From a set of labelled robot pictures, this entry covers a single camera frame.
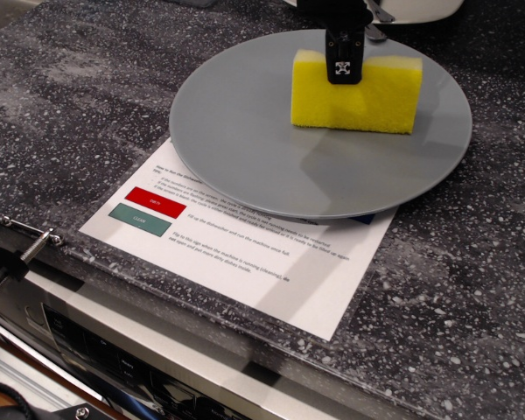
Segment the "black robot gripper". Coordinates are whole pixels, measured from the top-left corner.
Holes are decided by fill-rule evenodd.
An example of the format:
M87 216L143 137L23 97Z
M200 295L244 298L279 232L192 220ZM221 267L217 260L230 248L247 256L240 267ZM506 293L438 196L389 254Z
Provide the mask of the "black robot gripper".
M362 80L366 25L374 17L361 0L299 0L297 9L315 18L325 31L327 79L333 85Z

